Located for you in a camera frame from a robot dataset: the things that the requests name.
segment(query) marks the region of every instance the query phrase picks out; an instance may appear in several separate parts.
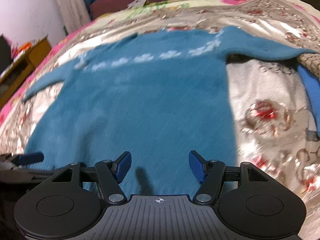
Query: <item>sweater sleeve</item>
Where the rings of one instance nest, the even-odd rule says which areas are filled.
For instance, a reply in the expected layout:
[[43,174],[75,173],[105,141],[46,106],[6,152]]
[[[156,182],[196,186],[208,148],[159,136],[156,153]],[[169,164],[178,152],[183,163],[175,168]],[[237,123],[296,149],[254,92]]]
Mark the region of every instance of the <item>sweater sleeve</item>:
[[23,102],[29,100],[39,91],[45,89],[46,87],[53,85],[58,82],[63,82],[69,75],[72,65],[65,64],[61,67],[55,68],[51,72],[45,74],[38,81],[36,81],[30,89],[26,92],[25,98],[22,100]]
[[315,75],[313,75],[309,70],[307,70],[305,67],[301,65],[298,66],[298,73],[302,79],[302,82],[309,96],[312,113],[314,118],[316,119],[318,136],[320,136],[320,100],[319,100],[320,83],[319,83],[319,80]]
[[225,27],[223,30],[222,35],[229,35],[228,39],[223,37],[221,43],[221,50],[225,56],[241,54],[265,61],[274,61],[294,58],[303,53],[316,53],[311,49],[292,48],[276,41],[255,37],[234,26]]

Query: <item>black round pad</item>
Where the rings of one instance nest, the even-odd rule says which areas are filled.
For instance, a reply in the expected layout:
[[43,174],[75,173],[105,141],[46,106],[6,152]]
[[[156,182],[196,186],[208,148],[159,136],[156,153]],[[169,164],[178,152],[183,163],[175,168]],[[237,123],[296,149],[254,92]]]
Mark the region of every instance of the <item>black round pad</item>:
[[24,195],[14,209],[17,225],[27,236],[65,239],[98,220],[102,206],[94,193],[64,182],[43,183]]
[[43,198],[39,201],[37,209],[40,213],[49,216],[57,217],[67,214],[75,203],[73,200],[66,196],[55,195]]
[[286,188],[268,190],[263,182],[256,183],[260,185],[240,186],[223,195],[218,213],[224,223],[251,238],[298,234],[306,217],[303,201]]
[[247,199],[247,209],[260,216],[273,216],[283,209],[281,200],[269,195],[257,195]]

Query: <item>blue cloth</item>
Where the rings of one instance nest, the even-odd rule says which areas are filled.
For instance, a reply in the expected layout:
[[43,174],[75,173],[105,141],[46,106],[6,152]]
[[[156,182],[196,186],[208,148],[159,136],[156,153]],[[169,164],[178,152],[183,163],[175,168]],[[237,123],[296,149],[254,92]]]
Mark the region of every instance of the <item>blue cloth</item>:
[[317,133],[320,136],[320,83],[318,78],[304,66],[298,66],[298,73],[310,99],[312,113],[316,119]]
[[25,152],[42,151],[38,169],[71,162],[94,165],[132,153],[120,185],[125,194],[190,194],[199,187],[190,150],[236,164],[226,58],[243,54],[283,60],[311,50],[253,37],[236,27],[132,35],[101,45],[43,76],[60,94],[37,124]]

